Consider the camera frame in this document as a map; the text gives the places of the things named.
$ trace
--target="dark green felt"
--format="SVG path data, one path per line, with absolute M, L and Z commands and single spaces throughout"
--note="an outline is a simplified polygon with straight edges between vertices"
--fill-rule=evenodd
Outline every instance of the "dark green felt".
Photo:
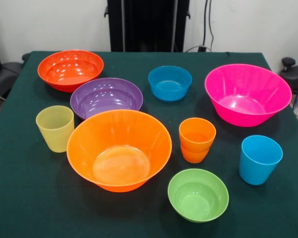
M 43 108 L 69 106 L 70 94 L 52 89 L 37 75 L 38 64 L 50 53 L 31 53 L 0 113 L 0 237 L 298 238 L 298 121 L 291 108 L 260 126 L 236 127 L 217 116 L 204 89 L 207 73 L 217 66 L 268 67 L 261 54 L 99 53 L 105 62 L 101 76 L 137 84 L 144 94 L 141 110 L 159 119 L 173 142 L 171 158 L 158 175 L 135 191 L 111 193 L 77 175 L 65 153 L 51 152 L 35 124 Z M 166 103 L 152 95 L 147 75 L 161 65 L 191 72 L 193 84 L 181 101 Z M 189 117 L 210 120 L 218 132 L 197 165 L 185 162 L 179 147 L 178 126 Z M 250 186 L 238 175 L 240 144 L 253 134 L 275 139 L 284 151 L 262 186 Z M 168 182 L 187 168 L 209 170 L 227 185 L 229 206 L 217 220 L 193 224 L 169 204 Z

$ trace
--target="purple bowl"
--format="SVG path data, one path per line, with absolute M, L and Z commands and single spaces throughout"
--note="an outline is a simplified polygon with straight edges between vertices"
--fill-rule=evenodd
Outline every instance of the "purple bowl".
M 78 87 L 71 96 L 71 108 L 82 119 L 114 109 L 138 111 L 143 95 L 133 83 L 121 78 L 99 78 Z

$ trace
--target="magenta bowl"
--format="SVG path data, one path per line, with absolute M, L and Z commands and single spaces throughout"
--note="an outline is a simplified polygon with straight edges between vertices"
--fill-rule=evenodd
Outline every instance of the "magenta bowl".
M 205 89 L 223 120 L 244 127 L 263 123 L 292 99 L 284 79 L 249 64 L 228 64 L 212 70 L 206 77 Z

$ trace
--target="bowl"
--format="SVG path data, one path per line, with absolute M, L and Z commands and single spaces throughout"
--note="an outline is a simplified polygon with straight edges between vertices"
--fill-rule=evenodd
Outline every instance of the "bowl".
M 82 119 L 115 109 L 139 110 L 143 95 L 133 83 L 121 78 L 99 78 L 78 87 L 71 96 L 71 108 Z
M 201 169 L 177 173 L 168 186 L 172 207 L 190 222 L 202 223 L 218 218 L 228 206 L 228 190 L 216 175 Z
M 96 79 L 104 68 L 100 56 L 89 51 L 61 51 L 39 64 L 38 74 L 56 90 L 72 93 L 82 84 Z
M 111 110 L 83 121 L 71 134 L 67 156 L 84 179 L 112 192 L 128 192 L 163 169 L 171 137 L 156 118 L 134 110 Z
M 192 83 L 191 74 L 177 66 L 161 66 L 148 75 L 152 93 L 159 99 L 172 102 L 183 98 Z
M 256 126 L 278 113 L 292 99 L 287 82 L 270 70 L 249 64 L 228 64 L 211 71 L 205 89 L 219 116 L 237 126 Z

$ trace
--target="orange bowl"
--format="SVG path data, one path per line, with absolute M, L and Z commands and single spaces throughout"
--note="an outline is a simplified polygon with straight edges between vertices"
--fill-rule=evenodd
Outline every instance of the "orange bowl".
M 100 56 L 89 51 L 61 51 L 39 64 L 38 74 L 56 90 L 72 93 L 82 84 L 96 79 L 104 68 Z
M 112 192 L 128 192 L 168 162 L 171 137 L 156 118 L 134 110 L 112 110 L 83 121 L 72 133 L 67 156 L 84 179 Z

